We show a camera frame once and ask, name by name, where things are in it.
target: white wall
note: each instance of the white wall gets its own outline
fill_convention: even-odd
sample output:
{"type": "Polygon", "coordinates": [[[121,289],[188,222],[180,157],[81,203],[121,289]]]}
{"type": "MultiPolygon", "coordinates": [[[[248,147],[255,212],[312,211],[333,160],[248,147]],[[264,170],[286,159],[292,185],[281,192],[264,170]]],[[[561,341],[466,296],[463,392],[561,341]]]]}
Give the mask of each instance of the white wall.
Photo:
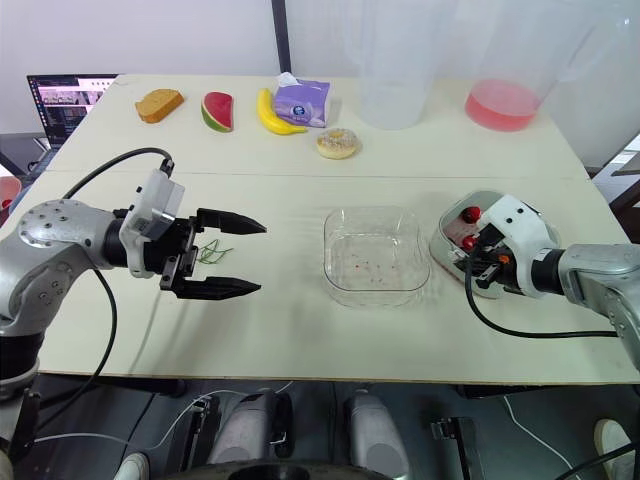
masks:
{"type": "Polygon", "coordinates": [[[269,0],[0,0],[0,133],[40,131],[27,74],[279,73],[269,0]]]}
{"type": "MultiPolygon", "coordinates": [[[[602,166],[640,131],[640,2],[629,3],[634,10],[628,35],[585,76],[559,84],[545,104],[586,166],[602,166]]],[[[354,10],[348,4],[349,0],[287,2],[295,74],[313,77],[356,73],[342,48],[338,18],[352,16],[354,10]]],[[[475,74],[501,4],[502,0],[460,0],[440,66],[441,76],[475,74]]]]}

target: purple tissue box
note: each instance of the purple tissue box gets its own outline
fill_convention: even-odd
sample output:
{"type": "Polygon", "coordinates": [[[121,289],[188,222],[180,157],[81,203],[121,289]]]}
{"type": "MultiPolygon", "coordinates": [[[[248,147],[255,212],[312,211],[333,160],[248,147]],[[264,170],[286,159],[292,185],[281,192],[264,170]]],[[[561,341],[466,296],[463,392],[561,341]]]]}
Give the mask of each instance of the purple tissue box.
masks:
{"type": "Polygon", "coordinates": [[[327,124],[328,82],[298,80],[300,85],[278,88],[275,97],[276,115],[294,125],[325,127],[327,124]]]}

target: black cable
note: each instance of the black cable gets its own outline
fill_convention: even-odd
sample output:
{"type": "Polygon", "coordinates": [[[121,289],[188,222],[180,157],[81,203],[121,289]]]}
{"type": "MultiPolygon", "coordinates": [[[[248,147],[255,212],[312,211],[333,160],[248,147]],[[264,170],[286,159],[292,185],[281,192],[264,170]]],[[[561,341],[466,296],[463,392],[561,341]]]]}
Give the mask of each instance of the black cable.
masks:
{"type": "MultiPolygon", "coordinates": [[[[69,199],[69,198],[73,197],[76,193],[78,193],[78,191],[82,187],[84,187],[87,183],[89,183],[91,180],[96,178],[98,175],[100,175],[104,171],[108,170],[109,168],[113,167],[114,165],[117,165],[118,163],[122,162],[123,160],[126,160],[126,159],[131,158],[131,157],[135,157],[137,155],[142,155],[144,153],[157,153],[159,155],[162,155],[166,162],[172,163],[171,155],[169,155],[168,152],[166,152],[165,150],[162,150],[161,148],[144,147],[144,148],[138,148],[136,150],[131,150],[129,152],[123,153],[122,155],[118,155],[117,157],[109,160],[108,162],[105,162],[100,167],[98,167],[95,170],[93,170],[91,173],[89,173],[84,178],[82,178],[78,183],[76,183],[62,198],[63,199],[69,199]]],[[[111,305],[111,333],[109,335],[109,343],[107,344],[107,348],[106,348],[104,354],[102,355],[102,359],[100,360],[100,363],[98,364],[98,368],[96,368],[96,370],[93,373],[93,375],[91,375],[87,379],[87,381],[75,391],[75,393],[71,396],[71,398],[69,398],[69,400],[67,400],[64,403],[64,405],[62,405],[62,407],[60,407],[58,410],[56,410],[49,418],[47,418],[42,423],[40,423],[37,426],[37,431],[42,430],[44,427],[49,425],[53,420],[58,418],[76,400],[78,400],[78,398],[80,398],[83,393],[85,393],[85,391],[93,384],[94,380],[96,378],[98,378],[98,376],[102,372],[102,369],[104,368],[104,365],[107,363],[107,360],[109,359],[109,355],[111,354],[111,349],[113,348],[113,342],[115,341],[116,331],[117,331],[117,328],[118,328],[118,310],[117,310],[117,307],[116,307],[116,300],[115,300],[115,298],[113,296],[113,292],[111,291],[111,287],[109,287],[109,284],[105,280],[105,278],[102,275],[102,273],[100,273],[99,270],[95,270],[95,269],[93,270],[93,273],[96,274],[96,276],[98,277],[98,280],[100,281],[100,283],[104,287],[105,291],[107,292],[107,296],[109,297],[109,304],[111,305]]]]}
{"type": "Polygon", "coordinates": [[[588,468],[596,467],[598,465],[602,465],[609,460],[613,460],[614,458],[618,458],[621,455],[624,455],[631,450],[640,447],[640,440],[636,442],[631,442],[626,444],[623,447],[617,448],[615,450],[611,450],[609,453],[605,453],[604,455],[600,455],[599,457],[592,458],[591,460],[587,460],[586,462],[581,463],[580,465],[576,465],[571,470],[566,471],[559,477],[556,477],[556,480],[566,480],[567,478],[571,478],[576,473],[586,470],[588,468]]]}
{"type": "Polygon", "coordinates": [[[336,393],[336,382],[331,382],[331,390],[333,393],[333,415],[331,418],[331,428],[329,430],[329,459],[331,464],[335,463],[336,457],[336,430],[337,430],[337,417],[338,417],[338,394],[336,393]]]}
{"type": "Polygon", "coordinates": [[[111,334],[109,335],[109,343],[107,343],[107,348],[104,351],[104,354],[102,355],[102,359],[100,360],[100,364],[98,365],[98,368],[96,368],[96,371],[93,373],[93,375],[91,375],[87,379],[87,381],[84,382],[84,384],[76,391],[76,393],[73,394],[73,396],[69,400],[67,400],[62,405],[62,407],[60,407],[49,418],[47,418],[46,420],[44,420],[42,423],[38,425],[36,429],[36,431],[38,432],[42,430],[44,427],[46,427],[47,425],[49,425],[53,420],[58,418],[60,415],[62,415],[62,413],[67,408],[69,408],[78,398],[80,398],[80,396],[84,393],[84,391],[87,388],[89,388],[91,383],[93,383],[93,381],[98,377],[98,375],[100,375],[100,372],[102,372],[102,369],[104,368],[104,365],[105,363],[107,363],[107,359],[109,358],[109,354],[111,353],[111,349],[113,348],[113,342],[116,339],[116,331],[118,329],[118,309],[116,307],[116,299],[113,296],[113,292],[111,291],[109,284],[107,283],[105,278],[102,276],[102,273],[100,273],[99,270],[94,270],[93,273],[96,274],[96,276],[98,277],[98,280],[100,280],[100,283],[106,290],[107,296],[109,297],[109,304],[111,305],[111,334]]]}
{"type": "MultiPolygon", "coordinates": [[[[636,413],[636,439],[640,436],[640,408],[636,413]]],[[[633,480],[640,480],[640,448],[636,448],[636,453],[633,456],[633,480]]]]}
{"type": "MultiPolygon", "coordinates": [[[[138,415],[138,419],[136,420],[136,423],[133,424],[133,428],[131,429],[131,432],[129,432],[129,436],[127,437],[127,443],[129,443],[133,438],[133,434],[136,432],[138,425],[140,425],[140,422],[149,411],[149,407],[151,406],[151,403],[153,402],[153,400],[156,398],[156,395],[157,393],[152,393],[151,395],[149,395],[149,399],[147,400],[147,403],[145,403],[144,408],[140,412],[140,415],[138,415]]],[[[125,453],[127,453],[127,448],[129,448],[129,445],[125,445],[124,448],[122,449],[122,455],[120,456],[120,462],[118,463],[118,468],[120,468],[120,465],[122,465],[122,462],[124,460],[124,455],[125,453]]]]}
{"type": "Polygon", "coordinates": [[[614,331],[608,330],[585,330],[582,332],[556,332],[556,333],[531,333],[531,332],[520,332],[517,330],[511,330],[508,328],[501,327],[500,325],[496,325],[487,317],[485,317],[482,312],[478,309],[476,302],[473,298],[473,289],[471,288],[471,280],[473,278],[472,269],[473,262],[475,261],[478,250],[480,247],[480,243],[471,251],[469,254],[469,258],[467,259],[467,264],[464,269],[464,291],[467,295],[467,301],[469,302],[469,306],[473,313],[476,314],[476,317],[480,319],[482,323],[484,323],[487,327],[492,328],[500,333],[504,333],[505,335],[512,335],[514,337],[521,338],[577,338],[577,337],[617,337],[618,335],[614,331]]]}
{"type": "Polygon", "coordinates": [[[111,167],[113,167],[114,165],[117,165],[118,163],[122,162],[123,160],[126,160],[127,158],[131,158],[131,157],[135,157],[137,155],[142,155],[144,153],[157,153],[160,154],[164,157],[165,160],[171,162],[171,155],[169,155],[169,153],[167,153],[166,151],[162,150],[161,148],[156,148],[156,147],[144,147],[144,148],[137,148],[136,150],[131,150],[130,152],[126,152],[123,153],[122,155],[118,155],[116,158],[109,160],[108,162],[102,164],[101,166],[99,166],[98,168],[96,168],[93,172],[89,173],[86,177],[84,177],[82,180],[80,180],[78,183],[76,183],[73,187],[71,187],[71,190],[69,190],[64,197],[64,199],[68,199],[73,197],[76,193],[78,193],[78,190],[80,190],[82,187],[84,187],[87,183],[89,183],[91,180],[93,180],[94,178],[96,178],[98,175],[100,175],[102,172],[104,172],[105,170],[110,169],[111,167]]]}

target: donut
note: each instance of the donut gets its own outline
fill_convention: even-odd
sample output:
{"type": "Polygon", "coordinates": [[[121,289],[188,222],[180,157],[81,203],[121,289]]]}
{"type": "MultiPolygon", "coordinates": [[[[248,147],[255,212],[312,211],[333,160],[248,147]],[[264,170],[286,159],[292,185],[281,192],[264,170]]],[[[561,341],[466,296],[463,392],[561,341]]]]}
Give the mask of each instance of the donut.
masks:
{"type": "Polygon", "coordinates": [[[318,135],[316,146],[323,157],[340,160],[358,149],[358,137],[346,128],[332,128],[318,135]]]}

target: red ball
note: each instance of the red ball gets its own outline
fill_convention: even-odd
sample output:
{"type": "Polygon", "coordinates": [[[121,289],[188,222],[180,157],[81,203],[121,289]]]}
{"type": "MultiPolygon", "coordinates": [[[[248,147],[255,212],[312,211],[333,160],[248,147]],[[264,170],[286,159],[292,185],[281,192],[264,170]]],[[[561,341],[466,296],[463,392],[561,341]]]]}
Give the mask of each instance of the red ball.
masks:
{"type": "Polygon", "coordinates": [[[476,223],[482,216],[480,207],[467,207],[462,211],[462,220],[466,223],[476,223]]]}
{"type": "Polygon", "coordinates": [[[476,243],[478,243],[478,239],[476,237],[473,235],[467,235],[462,239],[462,249],[465,252],[470,252],[476,246],[476,243]]]}

